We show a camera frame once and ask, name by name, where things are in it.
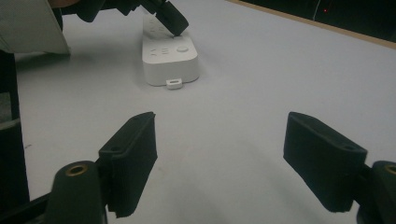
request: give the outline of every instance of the table surface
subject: table surface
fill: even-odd
[[[70,57],[17,56],[31,198],[153,111],[159,159],[135,213],[110,223],[356,223],[356,204],[328,212],[283,160],[287,116],[327,123],[370,166],[396,161],[396,50],[223,0],[172,2],[199,54],[180,90],[145,82],[141,9],[65,16]]]

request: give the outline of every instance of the button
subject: button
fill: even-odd
[[[177,52],[183,53],[183,52],[187,52],[187,51],[189,51],[189,48],[187,48],[186,46],[180,46],[177,48]]]

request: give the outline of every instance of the brown edge trim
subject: brown edge trim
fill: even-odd
[[[311,21],[311,20],[307,20],[307,19],[304,19],[304,18],[301,18],[301,17],[293,16],[293,15],[290,15],[290,14],[287,14],[287,13],[284,13],[284,12],[272,10],[270,8],[267,8],[267,7],[259,7],[259,6],[250,4],[250,3],[239,1],[239,0],[226,0],[226,1],[231,2],[231,3],[236,3],[236,4],[238,4],[240,6],[243,6],[243,7],[251,7],[251,8],[257,9],[259,11],[268,12],[268,13],[271,13],[271,14],[286,18],[286,19],[299,21],[299,22],[303,22],[303,23],[306,23],[306,24],[309,24],[309,25],[317,26],[319,28],[330,30],[330,31],[336,32],[338,34],[352,36],[352,37],[358,38],[360,40],[371,42],[371,43],[374,43],[374,44],[377,44],[377,45],[381,45],[381,46],[384,46],[384,47],[387,47],[387,48],[390,48],[390,49],[396,49],[396,43],[393,43],[393,42],[390,42],[390,41],[387,41],[387,40],[375,38],[375,37],[372,37],[372,36],[369,36],[369,35],[362,35],[362,34],[359,34],[359,33],[351,32],[351,31],[348,31],[348,30],[344,30],[344,29],[341,29],[341,28],[338,28],[338,27],[330,26],[330,25],[327,25],[327,24],[324,24],[324,23],[320,23],[320,22],[317,22],[317,21]]]

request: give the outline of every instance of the white device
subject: white device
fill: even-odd
[[[143,69],[148,84],[179,89],[199,77],[198,53],[187,31],[173,36],[155,16],[143,19]]]

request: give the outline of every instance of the white object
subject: white object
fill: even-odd
[[[173,36],[149,14],[143,19],[142,54],[145,78],[152,86],[178,89],[199,77],[198,53],[189,34]]]
[[[0,15],[1,50],[70,53],[48,0],[1,0]]]

